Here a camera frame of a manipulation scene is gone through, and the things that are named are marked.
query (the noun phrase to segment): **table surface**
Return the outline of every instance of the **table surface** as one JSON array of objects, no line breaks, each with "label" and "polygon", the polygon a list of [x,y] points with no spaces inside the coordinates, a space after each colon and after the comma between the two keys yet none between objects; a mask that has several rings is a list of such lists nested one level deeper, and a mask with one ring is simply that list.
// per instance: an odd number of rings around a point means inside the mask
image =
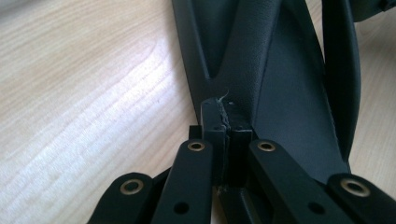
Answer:
[{"label": "table surface", "polygon": [[[320,2],[307,3],[321,38]],[[356,25],[350,163],[396,198],[393,21]],[[171,166],[196,123],[169,0],[3,0],[0,72],[0,223],[87,222],[118,176]]]}]

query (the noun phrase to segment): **hole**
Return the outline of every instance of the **hole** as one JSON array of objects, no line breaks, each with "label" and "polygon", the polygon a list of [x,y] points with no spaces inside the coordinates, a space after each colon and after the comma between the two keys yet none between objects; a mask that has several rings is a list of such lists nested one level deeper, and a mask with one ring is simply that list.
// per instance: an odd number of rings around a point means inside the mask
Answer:
[{"label": "hole", "polygon": [[133,190],[136,190],[137,188],[139,188],[139,184],[137,184],[136,182],[131,182],[131,183],[126,184],[124,186],[124,188],[126,190],[133,191]]},{"label": "hole", "polygon": [[174,206],[174,211],[180,215],[186,214],[189,212],[189,205],[187,203],[177,203]]},{"label": "hole", "polygon": [[274,145],[268,142],[260,142],[257,147],[263,151],[274,151],[276,149]]},{"label": "hole", "polygon": [[346,184],[350,189],[363,192],[363,188],[355,183],[347,183]]},{"label": "hole", "polygon": [[347,192],[358,197],[367,197],[370,195],[370,190],[361,182],[354,179],[350,179],[350,178],[342,179],[341,187],[343,187],[343,189],[346,190]]},{"label": "hole", "polygon": [[202,149],[205,148],[205,145],[199,142],[193,142],[193,143],[189,143],[187,147],[189,148],[189,150],[192,151],[201,151]]},{"label": "hole", "polygon": [[143,188],[143,186],[144,186],[144,184],[141,180],[130,179],[130,180],[125,181],[121,185],[120,191],[122,194],[125,194],[125,195],[136,194]]},{"label": "hole", "polygon": [[318,215],[323,215],[326,210],[324,209],[324,207],[322,205],[320,205],[319,203],[309,203],[308,204],[308,208],[315,214]]}]

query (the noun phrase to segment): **black plastic part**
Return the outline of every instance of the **black plastic part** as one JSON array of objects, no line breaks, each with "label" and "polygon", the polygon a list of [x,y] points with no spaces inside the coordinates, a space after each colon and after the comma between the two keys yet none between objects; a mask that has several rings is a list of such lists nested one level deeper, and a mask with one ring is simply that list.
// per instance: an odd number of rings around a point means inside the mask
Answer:
[{"label": "black plastic part", "polygon": [[151,223],[209,223],[212,203],[210,143],[184,142],[163,187]]},{"label": "black plastic part", "polygon": [[202,102],[201,125],[202,137],[213,146],[213,184],[221,185],[225,180],[228,167],[228,144],[227,122],[224,122],[225,112],[220,111],[221,102],[216,98],[207,99]]},{"label": "black plastic part", "polygon": [[338,144],[348,160],[361,98],[359,50],[348,0],[322,0],[326,90]]},{"label": "black plastic part", "polygon": [[396,202],[369,181],[350,174],[333,175],[327,187],[356,223],[396,223]]},{"label": "black plastic part", "polygon": [[[128,180],[140,180],[137,193],[125,195],[120,188]],[[117,178],[97,204],[88,223],[145,223],[152,216],[153,181],[147,175],[131,173]]]},{"label": "black plastic part", "polygon": [[248,177],[248,145],[255,137],[247,119],[238,110],[234,102],[223,100],[222,105],[227,115],[227,134],[230,137],[228,146],[228,169],[225,176],[225,183],[229,187],[241,188],[247,182]]},{"label": "black plastic part", "polygon": [[340,152],[338,140],[344,137],[337,138],[336,130],[354,130],[355,118],[334,127],[324,62],[304,0],[173,0],[173,5],[199,120],[203,100],[225,97],[260,138],[284,146],[316,180],[325,183],[348,172],[343,157],[348,147]]},{"label": "black plastic part", "polygon": [[274,207],[273,223],[353,223],[277,143],[253,141],[248,161]]}]

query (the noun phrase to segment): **curved black plastic piece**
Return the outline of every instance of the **curved black plastic piece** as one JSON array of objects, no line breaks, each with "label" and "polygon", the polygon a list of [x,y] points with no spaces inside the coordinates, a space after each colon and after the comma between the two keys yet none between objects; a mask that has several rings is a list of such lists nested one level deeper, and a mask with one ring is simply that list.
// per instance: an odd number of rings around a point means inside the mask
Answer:
[{"label": "curved black plastic piece", "polygon": [[[260,138],[284,146],[315,179],[325,183],[332,174],[349,172],[347,155],[359,108],[360,74],[359,69],[348,68],[338,75],[339,70],[330,68],[356,63],[356,48],[341,49],[347,60],[333,59],[335,63],[325,70],[304,0],[173,0],[173,4],[198,120],[203,100],[226,95]],[[352,18],[349,7],[337,8],[328,23],[337,21],[338,11]],[[343,22],[346,32],[339,33],[340,38],[327,38],[326,46],[337,46],[339,39],[342,46],[356,45],[350,35],[353,20]],[[327,54],[326,62],[339,57],[337,53]],[[325,79],[330,70],[332,77]],[[338,86],[343,79],[347,83]],[[349,95],[339,103],[333,91],[343,88],[352,91],[346,90]],[[343,107],[344,102],[352,106]]]},{"label": "curved black plastic piece", "polygon": [[361,68],[348,0],[322,0],[326,91],[344,161],[352,148],[361,98]]}]

